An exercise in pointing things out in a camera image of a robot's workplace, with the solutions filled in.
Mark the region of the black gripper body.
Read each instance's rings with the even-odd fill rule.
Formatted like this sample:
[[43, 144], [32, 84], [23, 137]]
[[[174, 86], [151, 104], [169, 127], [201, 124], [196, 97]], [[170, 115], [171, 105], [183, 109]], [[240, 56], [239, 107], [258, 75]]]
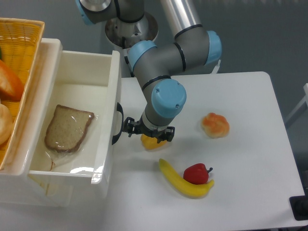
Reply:
[[158, 138], [160, 135], [162, 135], [165, 132], [167, 127], [168, 126], [148, 128], [142, 120], [139, 120], [137, 122], [137, 133], [144, 134], [152, 138], [153, 137]]

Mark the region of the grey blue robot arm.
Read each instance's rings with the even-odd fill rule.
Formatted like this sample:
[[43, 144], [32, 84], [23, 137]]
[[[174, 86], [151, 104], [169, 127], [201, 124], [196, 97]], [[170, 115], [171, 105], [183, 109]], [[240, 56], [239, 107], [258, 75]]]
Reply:
[[78, 0], [81, 17], [88, 25], [106, 22], [105, 34], [124, 56], [146, 99], [138, 121], [122, 118], [121, 131], [172, 141], [170, 125], [186, 102], [186, 90], [172, 76], [210, 64], [221, 57], [222, 45], [214, 31], [203, 28], [190, 0], [161, 2], [174, 42], [159, 48], [156, 20], [144, 9], [142, 0]]

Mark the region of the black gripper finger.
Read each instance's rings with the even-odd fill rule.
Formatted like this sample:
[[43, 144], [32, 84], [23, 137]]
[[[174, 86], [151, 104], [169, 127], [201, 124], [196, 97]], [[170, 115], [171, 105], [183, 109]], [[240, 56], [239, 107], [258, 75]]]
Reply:
[[135, 121], [132, 117], [127, 117], [123, 122], [122, 132], [127, 133], [129, 137], [133, 134], [142, 134], [141, 122]]
[[158, 132], [157, 143], [163, 141], [171, 142], [175, 135], [175, 127], [167, 127], [165, 130]]

